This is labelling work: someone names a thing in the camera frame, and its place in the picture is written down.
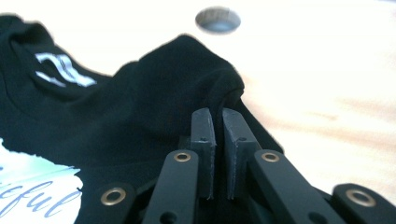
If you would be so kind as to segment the grey round table grommet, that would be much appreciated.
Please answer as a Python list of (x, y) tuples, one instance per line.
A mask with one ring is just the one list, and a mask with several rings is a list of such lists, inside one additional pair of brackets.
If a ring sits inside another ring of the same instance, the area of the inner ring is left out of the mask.
[(235, 11), (221, 6), (200, 10), (194, 20), (201, 30), (217, 35), (234, 32), (241, 25), (241, 19)]

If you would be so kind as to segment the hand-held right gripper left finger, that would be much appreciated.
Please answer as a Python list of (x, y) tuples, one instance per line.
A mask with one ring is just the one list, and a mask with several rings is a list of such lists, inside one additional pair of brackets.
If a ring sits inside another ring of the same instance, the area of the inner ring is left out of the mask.
[(211, 200), (214, 196), (216, 136), (210, 110), (201, 108), (191, 115), (191, 150), (199, 158), (198, 196)]

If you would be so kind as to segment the black printed T-shirt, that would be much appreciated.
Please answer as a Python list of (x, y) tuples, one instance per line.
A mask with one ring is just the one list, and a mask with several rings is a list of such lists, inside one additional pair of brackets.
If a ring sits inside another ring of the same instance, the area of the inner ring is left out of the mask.
[(188, 35), (106, 77), (80, 66), (45, 27), (0, 14), (0, 224), (141, 224), (166, 156), (191, 150), (191, 115), (210, 110), (214, 196), (201, 224), (251, 224), (227, 198), (222, 111), (261, 148), (276, 140), (242, 102), (242, 78)]

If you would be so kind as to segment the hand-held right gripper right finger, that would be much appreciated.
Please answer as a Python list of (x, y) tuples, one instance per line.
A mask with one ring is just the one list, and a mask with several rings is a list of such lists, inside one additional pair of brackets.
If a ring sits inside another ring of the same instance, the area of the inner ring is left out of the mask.
[(249, 158), (261, 148), (244, 117), (224, 108), (224, 155), (227, 174), (227, 198), (234, 200), (247, 194), (246, 177)]

